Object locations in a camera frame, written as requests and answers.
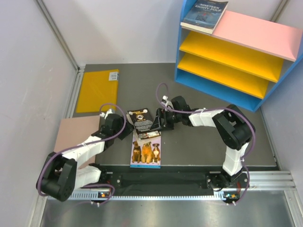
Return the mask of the aluminium frame rail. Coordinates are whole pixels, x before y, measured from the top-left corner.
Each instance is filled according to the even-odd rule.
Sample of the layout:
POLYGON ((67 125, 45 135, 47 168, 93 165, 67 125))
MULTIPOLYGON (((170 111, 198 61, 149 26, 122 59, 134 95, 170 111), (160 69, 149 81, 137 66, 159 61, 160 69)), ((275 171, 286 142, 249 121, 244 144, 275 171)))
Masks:
POLYGON ((131 186, 126 189, 116 189, 110 184, 103 184, 101 187, 75 189, 67 200, 219 200, 233 204, 244 198, 244 193, 249 191, 292 191, 296 189, 289 172, 251 171, 247 176, 249 185, 239 189, 211 190, 190 185, 165 185, 163 190, 155 190, 153 186, 147 185, 142 188, 131 186))

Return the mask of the yellow file folder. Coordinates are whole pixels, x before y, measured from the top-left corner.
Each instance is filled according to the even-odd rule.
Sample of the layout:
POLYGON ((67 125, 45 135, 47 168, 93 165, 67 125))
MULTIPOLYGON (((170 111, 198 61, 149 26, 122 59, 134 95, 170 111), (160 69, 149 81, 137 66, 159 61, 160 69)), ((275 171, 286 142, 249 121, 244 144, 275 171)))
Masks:
POLYGON ((83 75, 76 113, 107 111, 117 103, 119 70, 85 72, 83 75))

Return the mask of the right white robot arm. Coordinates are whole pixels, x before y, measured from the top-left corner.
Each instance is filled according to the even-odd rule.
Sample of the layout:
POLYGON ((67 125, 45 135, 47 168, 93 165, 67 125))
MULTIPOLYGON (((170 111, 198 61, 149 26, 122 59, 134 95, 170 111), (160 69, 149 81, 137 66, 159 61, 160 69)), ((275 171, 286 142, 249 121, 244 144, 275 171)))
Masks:
POLYGON ((182 96, 172 100, 163 96, 161 104, 150 130, 172 130, 179 122, 189 127, 216 128, 226 145, 225 160, 222 171, 210 176, 208 185, 213 189, 234 186, 243 171, 245 151, 255 136, 254 126, 239 108, 229 105, 224 109, 192 109, 182 96))

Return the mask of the black paperback book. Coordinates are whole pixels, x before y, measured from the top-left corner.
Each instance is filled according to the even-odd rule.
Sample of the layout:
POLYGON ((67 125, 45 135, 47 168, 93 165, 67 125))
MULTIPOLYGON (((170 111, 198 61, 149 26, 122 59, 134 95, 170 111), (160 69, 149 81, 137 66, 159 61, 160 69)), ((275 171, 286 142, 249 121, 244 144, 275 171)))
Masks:
POLYGON ((160 136, 158 130, 152 131, 150 128, 153 124, 153 117, 148 108, 127 111, 129 120, 131 121, 140 140, 152 139, 160 136))

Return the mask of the purple dog book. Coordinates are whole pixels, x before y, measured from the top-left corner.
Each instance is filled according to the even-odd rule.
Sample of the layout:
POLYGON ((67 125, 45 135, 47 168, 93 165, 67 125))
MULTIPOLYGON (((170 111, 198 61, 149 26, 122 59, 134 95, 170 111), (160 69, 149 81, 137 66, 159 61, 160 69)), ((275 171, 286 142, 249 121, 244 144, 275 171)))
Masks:
POLYGON ((130 167, 160 169, 161 136, 140 140, 133 135, 130 167))

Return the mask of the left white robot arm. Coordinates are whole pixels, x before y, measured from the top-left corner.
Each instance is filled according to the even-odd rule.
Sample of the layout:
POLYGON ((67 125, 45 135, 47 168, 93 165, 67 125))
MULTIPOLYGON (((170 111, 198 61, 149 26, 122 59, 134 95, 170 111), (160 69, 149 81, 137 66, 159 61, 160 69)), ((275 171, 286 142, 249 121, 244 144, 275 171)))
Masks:
POLYGON ((103 187, 107 174, 100 165, 91 163, 83 167, 90 158, 107 150, 116 138, 123 140, 134 130, 126 116, 108 111, 101 114, 104 123, 85 141, 60 152, 50 153, 38 177, 36 189, 41 196, 50 196, 66 201, 75 189, 94 184, 103 187))

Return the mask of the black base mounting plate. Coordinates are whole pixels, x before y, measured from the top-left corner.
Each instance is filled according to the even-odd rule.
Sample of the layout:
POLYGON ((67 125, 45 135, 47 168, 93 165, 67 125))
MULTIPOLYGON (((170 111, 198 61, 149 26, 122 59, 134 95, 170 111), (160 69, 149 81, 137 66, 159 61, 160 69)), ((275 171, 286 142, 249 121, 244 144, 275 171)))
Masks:
POLYGON ((105 172, 96 183, 85 187, 101 187, 110 184, 116 189, 144 185, 163 190, 165 185, 190 185, 202 189, 222 190, 224 188, 245 188, 249 185, 248 176, 240 170, 229 176, 217 166, 163 166, 161 168, 134 168, 130 166, 105 166, 105 172))

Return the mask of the colourful wooden bookshelf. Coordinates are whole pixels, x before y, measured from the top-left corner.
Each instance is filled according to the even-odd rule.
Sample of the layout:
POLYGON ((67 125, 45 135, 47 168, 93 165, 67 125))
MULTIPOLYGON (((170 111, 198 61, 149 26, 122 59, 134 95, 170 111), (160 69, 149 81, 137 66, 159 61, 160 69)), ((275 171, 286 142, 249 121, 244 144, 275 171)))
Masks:
POLYGON ((212 34, 180 23, 175 81, 254 112, 302 58, 302 29, 226 11, 212 34))

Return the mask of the dark blue hardcover book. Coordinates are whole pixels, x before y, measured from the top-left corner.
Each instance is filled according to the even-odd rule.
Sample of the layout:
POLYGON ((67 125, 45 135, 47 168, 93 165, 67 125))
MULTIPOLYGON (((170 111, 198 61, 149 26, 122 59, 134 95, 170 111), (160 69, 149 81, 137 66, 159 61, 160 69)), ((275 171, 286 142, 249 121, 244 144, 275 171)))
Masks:
POLYGON ((228 1, 197 0, 180 22, 182 28, 211 35, 227 9, 228 1))

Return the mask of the pink file folder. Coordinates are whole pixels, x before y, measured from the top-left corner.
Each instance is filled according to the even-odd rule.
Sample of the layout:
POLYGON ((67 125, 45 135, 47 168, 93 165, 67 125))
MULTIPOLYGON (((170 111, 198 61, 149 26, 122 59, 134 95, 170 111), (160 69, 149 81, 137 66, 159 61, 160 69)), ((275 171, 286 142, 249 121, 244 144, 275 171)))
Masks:
POLYGON ((99 116, 62 119, 57 134, 54 152, 83 143, 99 127, 99 116))

